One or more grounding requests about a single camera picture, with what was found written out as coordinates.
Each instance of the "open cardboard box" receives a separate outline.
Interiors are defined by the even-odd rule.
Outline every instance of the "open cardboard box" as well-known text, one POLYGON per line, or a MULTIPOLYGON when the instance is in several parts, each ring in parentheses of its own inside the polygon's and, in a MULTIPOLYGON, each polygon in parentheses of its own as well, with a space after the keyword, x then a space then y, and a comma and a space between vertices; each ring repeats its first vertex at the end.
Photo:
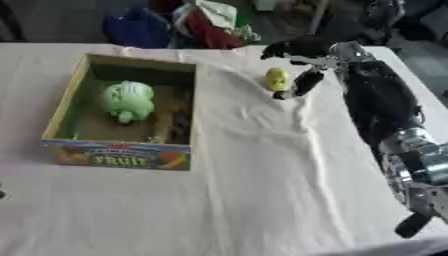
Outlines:
POLYGON ((60 164, 189 170, 195 72, 193 64, 87 54, 42 141, 60 164), (101 108, 100 96, 125 80, 152 86, 155 110, 124 126, 101 108), (163 144, 149 143, 155 135, 163 144))

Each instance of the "small yellow toy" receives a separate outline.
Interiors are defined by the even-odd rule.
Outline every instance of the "small yellow toy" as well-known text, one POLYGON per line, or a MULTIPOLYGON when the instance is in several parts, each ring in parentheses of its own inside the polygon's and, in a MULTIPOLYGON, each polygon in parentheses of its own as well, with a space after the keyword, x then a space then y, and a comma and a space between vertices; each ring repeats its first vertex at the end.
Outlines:
POLYGON ((286 91, 289 74, 282 68, 271 68, 266 73, 266 89, 270 91, 286 91))

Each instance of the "white tablecloth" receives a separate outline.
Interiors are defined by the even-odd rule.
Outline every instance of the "white tablecloth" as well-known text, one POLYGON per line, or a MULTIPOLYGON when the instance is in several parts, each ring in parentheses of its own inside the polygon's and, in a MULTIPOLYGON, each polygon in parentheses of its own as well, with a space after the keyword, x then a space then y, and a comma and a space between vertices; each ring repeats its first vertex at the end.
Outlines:
MULTIPOLYGON (((440 220, 411 241, 394 234, 408 212, 358 138, 334 75, 305 98, 274 101, 260 86, 266 70, 303 69, 260 61, 261 49, 1 44, 0 256, 420 255, 446 239, 440 220), (86 52, 199 63, 192 172, 48 160, 40 135, 86 52)), ((433 136, 448 140, 444 107, 392 52, 370 50, 409 83, 433 136)))

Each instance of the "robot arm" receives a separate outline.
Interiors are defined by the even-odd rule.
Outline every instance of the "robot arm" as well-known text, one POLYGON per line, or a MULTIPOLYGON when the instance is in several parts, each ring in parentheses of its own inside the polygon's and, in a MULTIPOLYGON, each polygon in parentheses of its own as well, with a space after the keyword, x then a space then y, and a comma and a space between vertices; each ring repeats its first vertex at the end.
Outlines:
POLYGON ((314 36, 268 46, 262 59, 286 57, 311 64, 275 99, 303 96, 333 69, 359 136, 370 147, 396 198, 413 214, 396 232, 410 238, 432 217, 448 222, 448 144, 436 143, 423 126, 414 94, 383 61, 356 42, 331 43, 314 36))

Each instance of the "green toy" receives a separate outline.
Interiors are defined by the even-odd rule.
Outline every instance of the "green toy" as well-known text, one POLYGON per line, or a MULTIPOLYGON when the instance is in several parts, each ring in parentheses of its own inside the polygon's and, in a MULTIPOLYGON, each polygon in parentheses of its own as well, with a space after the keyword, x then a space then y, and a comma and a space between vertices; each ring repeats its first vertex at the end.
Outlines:
POLYGON ((143 83, 123 81, 109 86, 102 95, 102 105, 121 124, 141 121, 154 111, 153 89, 143 83))

